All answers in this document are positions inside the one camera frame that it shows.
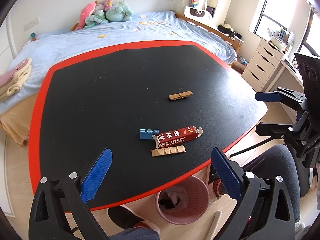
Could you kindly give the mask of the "pink plush toy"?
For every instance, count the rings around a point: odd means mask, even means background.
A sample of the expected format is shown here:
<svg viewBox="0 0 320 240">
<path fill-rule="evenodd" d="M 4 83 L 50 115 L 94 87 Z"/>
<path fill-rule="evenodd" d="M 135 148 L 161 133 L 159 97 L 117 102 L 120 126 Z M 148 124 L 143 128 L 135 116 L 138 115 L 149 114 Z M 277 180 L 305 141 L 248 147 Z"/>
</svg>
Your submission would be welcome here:
<svg viewBox="0 0 320 240">
<path fill-rule="evenodd" d="M 85 20 L 87 17 L 89 17 L 93 14 L 93 11 L 94 11 L 96 5 L 97 5 L 96 2 L 91 2 L 88 5 L 86 5 L 84 7 L 84 9 L 82 9 L 80 16 L 79 16 L 79 20 L 78 20 L 77 24 L 73 27 L 73 30 L 82 29 L 86 25 Z"/>
</svg>

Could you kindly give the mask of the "wooden clothespin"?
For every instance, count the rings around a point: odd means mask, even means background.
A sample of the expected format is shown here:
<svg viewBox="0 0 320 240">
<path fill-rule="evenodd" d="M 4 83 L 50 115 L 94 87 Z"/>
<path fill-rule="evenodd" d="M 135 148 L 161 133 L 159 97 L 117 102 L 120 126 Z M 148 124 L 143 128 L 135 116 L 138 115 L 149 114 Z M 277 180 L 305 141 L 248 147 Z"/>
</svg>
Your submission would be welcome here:
<svg viewBox="0 0 320 240">
<path fill-rule="evenodd" d="M 178 100 L 178 99 L 186 99 L 186 98 L 188 98 L 188 97 L 190 97 L 192 95 L 193 95 L 192 91 L 189 90 L 189 91 L 186 91 L 186 92 L 181 92 L 181 93 L 177 93 L 177 94 L 171 94 L 171 95 L 169 95 L 169 99 L 171 101 L 175 101 L 175 100 Z"/>
</svg>

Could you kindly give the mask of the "green plush toy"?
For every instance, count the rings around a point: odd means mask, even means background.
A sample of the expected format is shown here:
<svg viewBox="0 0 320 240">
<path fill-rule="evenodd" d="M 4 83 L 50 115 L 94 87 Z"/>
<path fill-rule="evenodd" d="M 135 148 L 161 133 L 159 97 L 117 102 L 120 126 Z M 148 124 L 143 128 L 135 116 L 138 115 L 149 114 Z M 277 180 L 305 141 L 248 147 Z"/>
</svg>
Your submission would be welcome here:
<svg viewBox="0 0 320 240">
<path fill-rule="evenodd" d="M 86 18 L 84 28 L 110 22 L 127 22 L 132 20 L 133 12 L 126 2 L 115 2 L 104 0 L 96 5 L 93 14 Z"/>
</svg>

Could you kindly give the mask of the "white tote bag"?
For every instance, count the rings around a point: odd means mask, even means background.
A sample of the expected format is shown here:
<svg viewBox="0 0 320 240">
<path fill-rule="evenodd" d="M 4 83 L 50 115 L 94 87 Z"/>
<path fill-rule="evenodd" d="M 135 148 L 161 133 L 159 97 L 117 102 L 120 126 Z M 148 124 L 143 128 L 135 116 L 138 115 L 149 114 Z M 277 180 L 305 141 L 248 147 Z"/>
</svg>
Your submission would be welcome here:
<svg viewBox="0 0 320 240">
<path fill-rule="evenodd" d="M 184 16 L 193 19 L 198 22 L 207 22 L 212 19 L 210 12 L 206 10 L 200 10 L 193 7 L 186 6 L 184 9 Z"/>
</svg>

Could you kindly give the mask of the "small blue plastic block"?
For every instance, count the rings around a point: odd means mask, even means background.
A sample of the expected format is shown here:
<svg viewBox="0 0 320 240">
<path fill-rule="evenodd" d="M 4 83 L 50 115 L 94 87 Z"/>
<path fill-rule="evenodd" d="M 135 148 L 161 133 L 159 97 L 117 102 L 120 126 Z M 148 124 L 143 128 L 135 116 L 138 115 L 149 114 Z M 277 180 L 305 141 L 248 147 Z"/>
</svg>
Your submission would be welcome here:
<svg viewBox="0 0 320 240">
<path fill-rule="evenodd" d="M 152 140 L 154 135 L 159 133 L 159 129 L 140 129 L 140 140 Z"/>
</svg>

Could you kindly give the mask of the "tan wooden notched block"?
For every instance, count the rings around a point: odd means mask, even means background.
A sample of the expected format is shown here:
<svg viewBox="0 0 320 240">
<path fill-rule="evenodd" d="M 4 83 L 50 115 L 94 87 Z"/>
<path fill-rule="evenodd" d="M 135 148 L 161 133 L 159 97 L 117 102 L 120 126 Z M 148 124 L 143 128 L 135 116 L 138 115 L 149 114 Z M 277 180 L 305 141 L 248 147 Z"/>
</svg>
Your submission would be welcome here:
<svg viewBox="0 0 320 240">
<path fill-rule="evenodd" d="M 174 146 L 174 147 L 166 147 L 166 148 L 158 148 L 151 151 L 153 157 L 158 157 L 162 155 L 170 155 L 170 154 L 178 154 L 184 153 L 185 147 L 183 145 Z"/>
</svg>

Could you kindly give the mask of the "red paper carton box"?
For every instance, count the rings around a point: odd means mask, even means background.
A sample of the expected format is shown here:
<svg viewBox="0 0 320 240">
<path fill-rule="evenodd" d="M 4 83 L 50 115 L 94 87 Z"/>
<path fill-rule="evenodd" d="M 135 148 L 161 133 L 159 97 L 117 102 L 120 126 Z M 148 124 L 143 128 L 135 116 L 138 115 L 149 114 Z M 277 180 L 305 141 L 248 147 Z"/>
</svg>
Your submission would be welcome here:
<svg viewBox="0 0 320 240">
<path fill-rule="evenodd" d="M 167 148 L 180 145 L 184 142 L 194 140 L 201 137 L 203 129 L 201 127 L 187 126 L 168 132 L 153 135 L 152 138 L 156 142 L 156 148 Z"/>
</svg>

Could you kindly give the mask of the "folded pink beige towels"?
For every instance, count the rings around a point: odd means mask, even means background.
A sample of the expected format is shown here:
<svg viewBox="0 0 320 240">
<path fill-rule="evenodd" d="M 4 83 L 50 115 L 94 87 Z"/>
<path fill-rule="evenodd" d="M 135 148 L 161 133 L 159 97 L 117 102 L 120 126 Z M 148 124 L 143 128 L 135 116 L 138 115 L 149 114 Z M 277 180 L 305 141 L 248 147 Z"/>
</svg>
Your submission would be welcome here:
<svg viewBox="0 0 320 240">
<path fill-rule="evenodd" d="M 31 73 L 32 59 L 21 61 L 14 68 L 1 74 L 1 102 L 18 93 Z"/>
</svg>

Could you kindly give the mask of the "white drawer cabinet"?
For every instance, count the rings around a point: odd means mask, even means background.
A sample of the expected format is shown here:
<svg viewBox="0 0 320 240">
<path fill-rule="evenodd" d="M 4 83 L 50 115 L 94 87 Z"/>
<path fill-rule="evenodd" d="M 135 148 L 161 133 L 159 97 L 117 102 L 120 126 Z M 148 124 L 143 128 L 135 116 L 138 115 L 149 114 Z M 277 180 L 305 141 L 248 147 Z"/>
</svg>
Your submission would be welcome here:
<svg viewBox="0 0 320 240">
<path fill-rule="evenodd" d="M 270 81 L 284 54 L 274 44 L 262 38 L 242 78 L 256 91 L 262 91 Z"/>
</svg>

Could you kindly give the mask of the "pink ribbed trash bin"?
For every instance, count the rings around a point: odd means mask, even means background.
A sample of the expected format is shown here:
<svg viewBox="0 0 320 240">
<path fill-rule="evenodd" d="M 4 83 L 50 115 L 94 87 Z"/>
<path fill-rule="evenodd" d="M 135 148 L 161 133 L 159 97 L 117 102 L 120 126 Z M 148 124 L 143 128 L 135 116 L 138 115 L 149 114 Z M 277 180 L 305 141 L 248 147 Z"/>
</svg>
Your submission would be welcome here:
<svg viewBox="0 0 320 240">
<path fill-rule="evenodd" d="M 158 214 L 166 222 L 175 225 L 187 225 L 197 221 L 206 212 L 208 203 L 207 186 L 195 176 L 160 191 L 155 196 Z"/>
</svg>

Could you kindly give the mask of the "red table with black top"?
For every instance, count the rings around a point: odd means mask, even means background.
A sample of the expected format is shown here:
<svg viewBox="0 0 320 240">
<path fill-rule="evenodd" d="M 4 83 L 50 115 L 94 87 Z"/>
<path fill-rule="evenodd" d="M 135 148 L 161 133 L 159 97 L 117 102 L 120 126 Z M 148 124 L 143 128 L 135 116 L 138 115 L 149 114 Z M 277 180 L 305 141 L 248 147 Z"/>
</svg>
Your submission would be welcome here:
<svg viewBox="0 0 320 240">
<path fill-rule="evenodd" d="M 186 99 L 169 95 L 191 90 Z M 55 64 L 37 96 L 29 138 L 33 189 L 40 179 L 84 173 L 105 148 L 112 165 L 92 210 L 125 204 L 183 181 L 229 150 L 266 114 L 252 87 L 203 46 L 144 41 L 105 47 Z M 184 153 L 153 157 L 159 133 L 201 127 Z"/>
</svg>

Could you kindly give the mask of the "bed with blue sheet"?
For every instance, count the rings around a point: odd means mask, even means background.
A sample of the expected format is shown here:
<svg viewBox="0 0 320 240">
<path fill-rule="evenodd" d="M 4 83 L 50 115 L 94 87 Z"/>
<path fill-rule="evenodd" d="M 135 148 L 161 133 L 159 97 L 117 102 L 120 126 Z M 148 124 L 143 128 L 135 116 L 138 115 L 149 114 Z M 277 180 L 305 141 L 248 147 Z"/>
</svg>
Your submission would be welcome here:
<svg viewBox="0 0 320 240">
<path fill-rule="evenodd" d="M 177 17 L 172 11 L 147 12 L 129 22 L 96 25 L 88 29 L 61 29 L 38 36 L 25 45 L 9 69 L 31 59 L 31 71 L 21 90 L 1 102 L 1 130 L 19 145 L 28 139 L 36 95 L 51 66 L 76 55 L 118 44 L 153 41 L 193 41 L 227 64 L 237 59 L 231 44 L 219 35 Z"/>
</svg>

